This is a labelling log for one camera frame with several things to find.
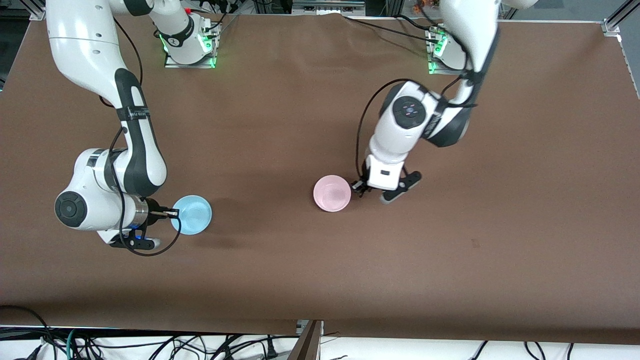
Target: black strap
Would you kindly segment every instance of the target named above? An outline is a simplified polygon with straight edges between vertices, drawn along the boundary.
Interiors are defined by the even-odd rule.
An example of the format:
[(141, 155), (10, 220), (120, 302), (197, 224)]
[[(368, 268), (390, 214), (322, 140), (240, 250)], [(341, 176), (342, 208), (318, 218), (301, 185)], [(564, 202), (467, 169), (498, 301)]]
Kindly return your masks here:
[(143, 120), (149, 118), (151, 113), (146, 106), (126, 106), (116, 109), (120, 121)]
[(422, 132), (423, 139), (429, 138), (429, 135), (431, 135), (433, 130), (435, 130), (436, 126), (438, 126), (438, 123), (440, 123), (440, 120), (442, 120), (442, 113), (448, 107), (449, 107), (449, 101), (447, 101), (447, 99), (445, 99), (444, 97), (440, 97), (438, 99), (438, 104), (436, 105), (436, 108), (433, 110), (433, 114), (431, 115), (431, 118), (427, 123), (427, 126), (424, 128), (424, 131)]
[(162, 39), (172, 47), (182, 46), (182, 43), (184, 43), (184, 41), (187, 40), (191, 36), (191, 34), (193, 34), (193, 29), (195, 28), (193, 18), (190, 16), (188, 18), (189, 18), (189, 24), (187, 24), (187, 27), (177, 34), (169, 35), (169, 34), (163, 33), (162, 31), (159, 31), (160, 36), (162, 36)]

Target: white floor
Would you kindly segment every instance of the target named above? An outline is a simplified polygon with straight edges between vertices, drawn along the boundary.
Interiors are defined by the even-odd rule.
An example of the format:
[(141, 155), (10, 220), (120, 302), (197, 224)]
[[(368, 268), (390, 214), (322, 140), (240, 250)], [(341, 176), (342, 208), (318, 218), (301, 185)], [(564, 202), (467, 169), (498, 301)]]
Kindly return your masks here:
[[(263, 336), (243, 336), (238, 342), (261, 339)], [(155, 343), (168, 339), (167, 337), (153, 338), (105, 338), (96, 342), (101, 345), (132, 345), (140, 343)], [(205, 336), (205, 344), (212, 351), (224, 340), (224, 336)], [(279, 353), (289, 351), (295, 344), (295, 339), (274, 340), (275, 350)], [(374, 338), (334, 338), (325, 337), (322, 340), (320, 360), (336, 360), (347, 355), (345, 360), (469, 360), (474, 356), (481, 341), (458, 340), (406, 340), (406, 339), (374, 339)], [(26, 358), (40, 342), (38, 340), (0, 341), (0, 360), (14, 360)], [(191, 344), (202, 348), (199, 340)], [(547, 360), (565, 360), (568, 349), (566, 343), (541, 343)], [(158, 345), (128, 349), (104, 349), (104, 360), (147, 360)], [(167, 346), (157, 357), (166, 360), (170, 356), (172, 346)], [(533, 343), (531, 351), (540, 357)], [(262, 354), (262, 347), (258, 344), (242, 350), (234, 356), (235, 360), (257, 359)], [(44, 346), (38, 360), (53, 359), (52, 347)], [(58, 351), (58, 359), (65, 359), (62, 351)], [(180, 351), (175, 360), (197, 360), (192, 352)], [(572, 360), (638, 360), (640, 359), (640, 345), (593, 345), (576, 344), (571, 354)], [(479, 360), (532, 360), (524, 349), (522, 342), (489, 341)]]

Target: black circular cap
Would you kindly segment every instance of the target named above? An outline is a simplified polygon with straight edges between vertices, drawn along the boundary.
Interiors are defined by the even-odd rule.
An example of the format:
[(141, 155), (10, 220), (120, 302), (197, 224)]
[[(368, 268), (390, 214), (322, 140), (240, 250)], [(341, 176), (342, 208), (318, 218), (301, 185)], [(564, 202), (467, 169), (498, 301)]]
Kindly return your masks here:
[(69, 200), (65, 200), (62, 202), (62, 205), (60, 206), (60, 213), (65, 218), (72, 218), (77, 213), (77, 207), (73, 202), (70, 202)]
[(411, 96), (401, 96), (394, 101), (394, 118), (396, 124), (405, 128), (411, 129), (412, 127), (422, 124), (427, 113), (422, 103)]
[(69, 227), (78, 227), (86, 218), (84, 198), (75, 192), (63, 192), (56, 199), (56, 216)]

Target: white robotic arm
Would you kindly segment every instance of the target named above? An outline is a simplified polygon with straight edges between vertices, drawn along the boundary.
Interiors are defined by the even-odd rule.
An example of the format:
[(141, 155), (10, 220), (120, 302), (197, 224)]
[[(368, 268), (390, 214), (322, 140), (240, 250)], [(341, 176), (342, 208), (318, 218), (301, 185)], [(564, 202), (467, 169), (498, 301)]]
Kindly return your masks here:
[(499, 5), (495, 0), (440, 1), (447, 32), (467, 54), (456, 97), (448, 101), (413, 81), (392, 87), (369, 141), (364, 178), (353, 185), (356, 193), (378, 188), (383, 203), (395, 200), (420, 181), (419, 172), (401, 178), (404, 160), (420, 138), (447, 147), (464, 136), (468, 106), (476, 100), (498, 42)]
[[(47, 32), (56, 66), (73, 83), (114, 106), (127, 143), (126, 149), (88, 149), (80, 154), (70, 184), (56, 199), (56, 216), (73, 229), (98, 231), (106, 243), (114, 244), (119, 243), (122, 214), (122, 227), (128, 233), (167, 217), (172, 209), (145, 199), (163, 185), (166, 165), (142, 87), (120, 55), (112, 11), (149, 14), (162, 34), (179, 39), (167, 48), (175, 61), (196, 62), (207, 49), (202, 45), (199, 15), (187, 15), (179, 0), (158, 1), (157, 6), (153, 0), (47, 2)], [(124, 211), (115, 178), (124, 193)], [(148, 250), (157, 241), (141, 239), (139, 247), (130, 245)]]

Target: brown table surface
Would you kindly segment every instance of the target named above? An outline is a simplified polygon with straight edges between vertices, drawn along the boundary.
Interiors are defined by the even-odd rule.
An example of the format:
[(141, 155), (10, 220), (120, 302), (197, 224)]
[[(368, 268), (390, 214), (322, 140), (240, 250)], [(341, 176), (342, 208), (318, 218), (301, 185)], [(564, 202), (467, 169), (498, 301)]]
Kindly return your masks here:
[(0, 96), (2, 303), (54, 325), (290, 333), (319, 318), (343, 336), (640, 342), (640, 102), (599, 24), (501, 23), (466, 137), (419, 143), (407, 167), (424, 179), (397, 202), (325, 213), (312, 187), (354, 180), (373, 92), (452, 79), (428, 75), (424, 42), (339, 15), (241, 16), (217, 69), (165, 69), (151, 22), (122, 22), (168, 165), (153, 198), (201, 195), (214, 220), (156, 258), (58, 222), (77, 155), (108, 147), (118, 121), (32, 22)]

